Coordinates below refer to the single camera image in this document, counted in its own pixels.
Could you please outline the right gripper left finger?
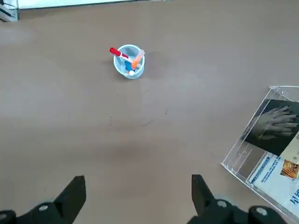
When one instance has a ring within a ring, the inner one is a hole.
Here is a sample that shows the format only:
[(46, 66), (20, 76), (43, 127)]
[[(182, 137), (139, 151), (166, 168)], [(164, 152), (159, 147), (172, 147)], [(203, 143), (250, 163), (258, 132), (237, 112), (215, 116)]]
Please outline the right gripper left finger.
[(86, 184), (83, 175), (76, 176), (50, 202), (44, 202), (26, 214), (17, 216), (13, 210), (2, 210), (2, 224), (72, 224), (86, 201)]

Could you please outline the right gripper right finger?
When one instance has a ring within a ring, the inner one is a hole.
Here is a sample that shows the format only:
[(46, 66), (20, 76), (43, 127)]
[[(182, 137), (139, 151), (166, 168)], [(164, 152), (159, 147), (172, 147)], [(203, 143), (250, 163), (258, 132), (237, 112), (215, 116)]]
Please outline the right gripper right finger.
[(197, 215), (190, 224), (285, 224), (273, 209), (255, 205), (248, 211), (213, 196), (201, 175), (192, 175), (192, 201)]

